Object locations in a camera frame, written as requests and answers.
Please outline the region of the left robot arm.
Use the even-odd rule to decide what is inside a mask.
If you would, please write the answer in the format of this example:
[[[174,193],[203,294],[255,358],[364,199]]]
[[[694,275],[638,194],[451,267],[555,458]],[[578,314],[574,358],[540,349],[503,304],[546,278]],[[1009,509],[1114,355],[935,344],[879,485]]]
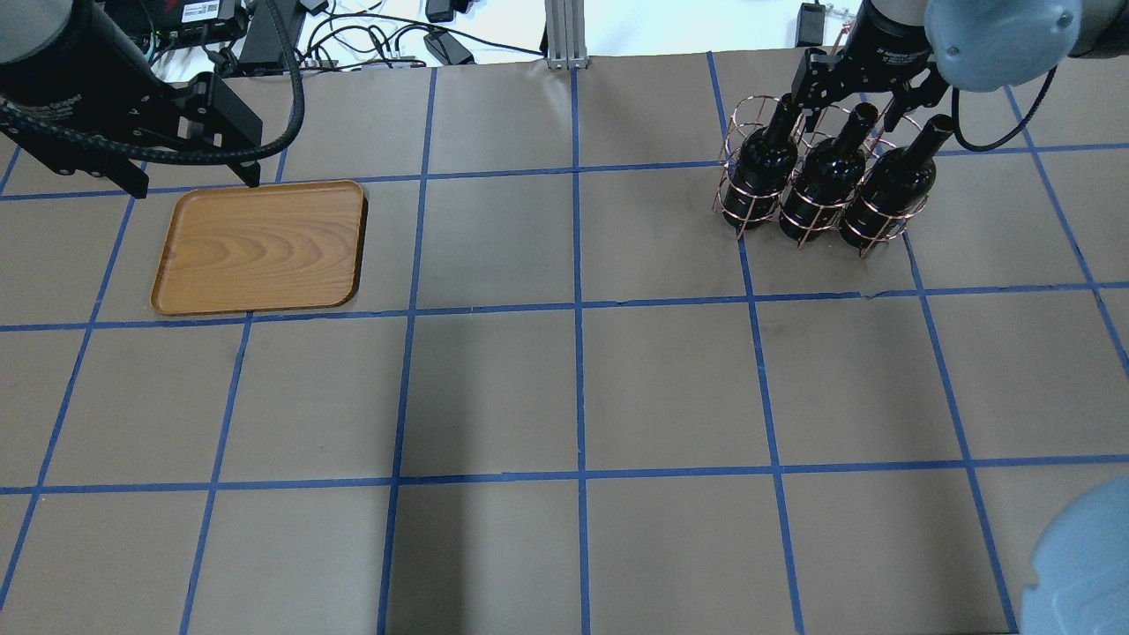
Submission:
[[[169,153],[259,147],[262,122],[215,77],[176,88],[93,1],[5,1],[3,134],[60,176],[84,172],[145,198],[141,160],[35,131],[17,114],[99,140]]]

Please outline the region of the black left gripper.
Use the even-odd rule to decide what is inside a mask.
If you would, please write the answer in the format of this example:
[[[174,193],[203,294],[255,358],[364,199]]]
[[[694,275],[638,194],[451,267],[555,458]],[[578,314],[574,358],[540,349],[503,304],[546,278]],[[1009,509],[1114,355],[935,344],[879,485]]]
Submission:
[[[211,72],[182,87],[154,76],[145,61],[106,53],[3,62],[3,97],[43,122],[115,142],[178,153],[259,148],[263,124],[238,93]],[[149,192],[149,176],[130,158],[82,147],[3,122],[3,134],[44,168],[110,179],[131,198]],[[243,185],[261,185],[259,160],[227,162]]]

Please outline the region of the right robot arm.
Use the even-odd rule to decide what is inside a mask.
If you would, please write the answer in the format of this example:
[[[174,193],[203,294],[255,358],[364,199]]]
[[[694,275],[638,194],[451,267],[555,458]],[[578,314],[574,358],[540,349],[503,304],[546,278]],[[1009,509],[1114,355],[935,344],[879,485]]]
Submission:
[[[794,103],[819,116],[854,93],[889,92],[886,128],[945,93],[1054,77],[1080,41],[1126,53],[1124,1],[866,1],[839,53],[806,49]],[[1045,527],[1021,600],[1023,634],[1124,634],[1126,478],[1084,493]]]

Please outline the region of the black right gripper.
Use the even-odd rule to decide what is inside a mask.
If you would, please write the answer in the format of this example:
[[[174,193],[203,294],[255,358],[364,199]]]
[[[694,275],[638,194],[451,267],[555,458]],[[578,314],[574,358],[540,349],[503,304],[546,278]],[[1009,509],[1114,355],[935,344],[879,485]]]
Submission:
[[[823,108],[856,93],[890,93],[882,132],[916,108],[934,108],[949,89],[926,36],[927,1],[863,1],[844,47],[804,51],[789,94],[790,136],[819,131]]]

